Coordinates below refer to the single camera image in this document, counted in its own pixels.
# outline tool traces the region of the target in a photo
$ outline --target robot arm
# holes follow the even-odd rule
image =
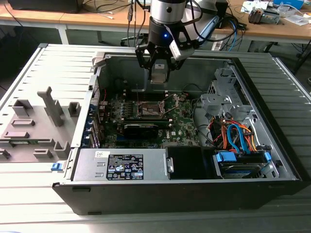
[[[180,69],[185,59],[200,46],[197,35],[192,39],[186,28],[193,27],[193,23],[202,18],[202,12],[196,19],[183,23],[187,3],[188,0],[152,0],[148,42],[138,45],[135,50],[140,67],[149,70],[149,79],[152,77],[152,67],[156,60],[166,60],[167,81],[170,72]],[[204,27],[203,35],[209,36],[212,33],[218,19],[214,17],[212,27]],[[148,60],[144,58],[146,50],[150,54]]]

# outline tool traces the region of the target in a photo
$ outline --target black wire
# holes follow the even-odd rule
[[[195,26],[195,23],[198,22],[198,21],[202,18],[203,12],[202,12],[201,6],[200,6],[195,0],[189,0],[189,2],[190,2],[190,6],[191,6],[191,13],[193,13],[193,14],[192,14],[192,20],[187,21],[187,22],[184,22],[183,25],[184,25],[184,26],[187,26],[187,25],[193,24],[193,26]],[[195,5],[199,8],[199,10],[200,10],[200,16],[199,16],[198,18],[194,18],[194,9],[193,9],[193,4],[192,4],[192,2],[194,2],[194,4],[195,4]]]
[[[13,17],[13,19],[22,27],[22,33],[20,34],[20,37],[23,35],[23,32],[24,32],[24,26],[14,17],[14,15],[12,15],[12,13],[8,10],[8,8],[6,7],[5,3],[3,3],[6,11]],[[26,31],[27,34],[37,43],[39,44],[39,42],[33,37],[33,35],[31,35],[28,31]]]
[[[197,100],[197,102],[195,103],[194,110],[193,110],[193,112],[192,112],[192,119],[194,119],[195,110],[196,110],[196,107],[198,106],[198,102],[199,102],[200,100],[201,100],[201,98],[199,98],[199,99]]]
[[[183,89],[182,89],[182,92],[185,91],[185,89],[186,89],[187,86],[191,86],[191,85],[195,86],[195,87],[198,88],[200,91],[202,91],[203,93],[205,93],[205,91],[202,90],[202,89],[201,89],[197,84],[195,84],[195,83],[189,83],[189,84],[185,85],[185,86],[183,87]]]
[[[146,6],[146,2],[144,1],[144,5],[141,5],[141,3],[139,2],[139,0],[136,0],[137,4],[144,10],[145,6]]]
[[[200,128],[201,126],[206,126],[206,127],[208,127],[207,124],[203,124],[203,125],[196,126],[196,128],[198,129],[198,128]]]
[[[305,53],[305,51],[306,51],[307,48],[309,47],[310,43],[311,43],[311,39],[309,40],[309,42],[308,42],[308,44],[307,44],[305,50],[303,51],[303,53],[300,55],[300,58],[298,59],[297,63],[300,61],[300,59],[302,59],[302,55]]]
[[[98,7],[95,7],[96,11],[98,11],[99,8],[103,7],[103,6],[111,6],[111,5],[114,5],[118,2],[119,0],[116,0],[114,3],[110,3],[110,4],[102,4],[102,5],[99,5]]]
[[[193,11],[192,1],[193,1],[193,0],[190,0],[191,14],[192,14],[192,19],[194,19],[194,11]],[[203,37],[203,36],[201,36],[201,35],[199,34],[199,32],[198,32],[198,30],[197,30],[197,28],[196,28],[195,23],[193,24],[195,33],[197,33],[197,35],[198,35],[201,39],[203,39],[203,41],[200,42],[201,45],[204,44],[205,41],[209,41],[209,42],[223,41],[223,40],[225,40],[225,39],[231,37],[231,36],[237,31],[239,21],[238,21],[238,19],[233,15],[231,8],[228,7],[228,9],[230,10],[231,14],[229,14],[229,13],[226,13],[226,14],[230,15],[230,17],[233,18],[233,20],[236,22],[236,27],[235,27],[235,29],[233,30],[233,32],[232,32],[231,34],[229,34],[229,35],[227,35],[227,36],[225,36],[225,37],[223,37],[223,38],[215,39],[215,40],[210,40],[210,39],[208,39],[208,36],[209,36],[209,35],[207,35],[206,37]]]
[[[297,46],[296,44],[293,44],[293,43],[292,43],[292,46],[293,46],[293,47],[295,48],[295,50],[297,50],[299,53],[303,53],[303,50],[302,50],[302,51],[299,50],[299,49],[296,47],[296,46]]]
[[[235,41],[235,45],[233,45],[232,47],[236,47],[236,46],[239,46],[238,47],[238,51],[239,51],[239,49],[240,49],[240,46],[241,46],[241,43],[242,43],[242,41],[243,41],[243,36],[244,36],[244,32],[243,32],[243,30],[241,29],[241,36]],[[227,51],[227,48],[228,48],[228,46],[231,46],[232,44],[233,44],[233,41],[231,42],[231,43],[229,43],[228,44],[228,42],[230,41],[230,39],[231,39],[231,37],[224,43],[224,46],[219,50],[219,51],[222,51],[223,49],[224,49],[224,47],[226,47],[226,51]]]
[[[146,0],[144,0],[143,9],[145,8],[145,6],[146,6]],[[139,34],[140,34],[141,29],[142,29],[142,26],[143,26],[144,23],[145,23],[145,20],[146,20],[146,11],[144,10],[144,19],[142,20],[142,24],[141,24],[141,26],[140,26],[140,28],[139,28],[139,30],[138,30],[138,32],[137,32],[137,42],[136,42],[136,46],[138,45]]]
[[[243,30],[241,29],[241,33],[242,33],[242,38],[241,38],[241,41],[240,41],[240,43],[239,43],[238,51],[240,50],[240,46],[241,46],[241,44],[242,44],[243,36],[244,36],[244,33],[245,33],[245,32],[243,32]]]
[[[83,7],[84,10],[86,10],[86,11],[88,11],[88,12],[91,12],[91,13],[105,13],[105,12],[108,12],[108,11],[117,10],[117,9],[119,9],[119,8],[122,8],[122,7],[127,7],[127,6],[129,6],[129,5],[131,5],[131,4],[127,4],[127,5],[124,5],[124,6],[118,6],[118,7],[116,7],[116,8],[109,9],[109,10],[106,10],[106,11],[90,11],[90,10],[88,10],[88,9],[85,8],[84,4],[82,5],[82,7]]]
[[[130,40],[129,40],[129,34],[128,32],[130,31],[130,21],[128,21],[128,24],[127,24],[127,45],[128,47],[130,47]]]
[[[137,12],[137,2],[135,1],[135,18],[134,18],[134,43],[133,43],[133,47],[135,47],[135,42],[136,42],[136,12]]]
[[[7,91],[7,89],[5,89],[3,86],[0,85],[0,88],[2,88],[3,90]]]

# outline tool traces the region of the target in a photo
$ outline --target sticker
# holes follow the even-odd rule
[[[142,154],[110,154],[106,178],[113,180],[143,180]]]
[[[155,69],[164,69],[165,65],[164,64],[155,64]]]
[[[110,151],[97,150],[95,152],[95,158],[108,158],[109,154]]]
[[[15,145],[17,145],[17,144],[29,144],[28,142],[22,142],[22,141],[20,141],[20,142],[10,142],[11,144],[15,144]]]

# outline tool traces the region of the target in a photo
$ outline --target power supply label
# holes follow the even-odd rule
[[[115,180],[143,180],[144,167],[142,154],[110,154],[106,178]]]

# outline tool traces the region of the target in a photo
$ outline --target green circuit board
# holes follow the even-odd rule
[[[122,127],[120,112],[122,103],[131,106],[128,108],[127,117],[135,119],[138,116],[135,101],[126,102],[119,98],[111,99],[110,120],[103,123],[105,132],[105,142],[102,143],[103,148],[165,148],[167,146],[197,146],[199,144],[197,131],[194,130],[195,125],[191,118],[190,100],[180,101],[177,108],[165,115],[165,118],[172,120],[170,121],[172,125],[170,128],[159,129],[157,138],[146,140],[127,140],[120,133]],[[174,99],[167,100],[165,102],[165,111],[175,106]]]

